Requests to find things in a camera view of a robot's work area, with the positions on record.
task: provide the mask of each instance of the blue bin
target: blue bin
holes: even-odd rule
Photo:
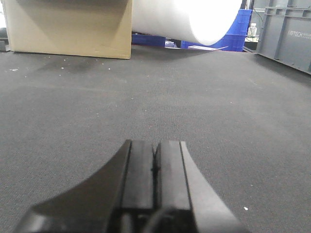
[[[154,35],[132,34],[133,45],[147,45],[165,47],[165,37]]]
[[[244,44],[245,44],[245,38],[247,36],[249,20],[252,15],[252,12],[253,12],[252,10],[240,9],[229,31],[217,43],[210,45],[210,46],[205,46],[205,45],[201,45],[197,43],[182,41],[181,48],[187,49],[189,46],[197,45],[197,46],[210,47],[210,48],[216,48],[216,49],[225,47],[222,50],[242,52]]]

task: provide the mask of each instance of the gray plastic crate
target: gray plastic crate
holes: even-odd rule
[[[311,74],[311,9],[267,7],[257,52]]]
[[[268,7],[311,8],[311,0],[268,0]]]

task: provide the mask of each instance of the cardboard box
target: cardboard box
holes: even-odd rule
[[[12,51],[129,59],[132,0],[4,0]]]

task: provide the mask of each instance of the white cylinder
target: white cylinder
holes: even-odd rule
[[[219,41],[242,0],[133,0],[133,31],[204,45]]]

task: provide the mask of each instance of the plastic bottle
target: plastic bottle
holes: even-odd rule
[[[251,23],[251,26],[248,28],[247,37],[255,38],[257,33],[256,23]]]

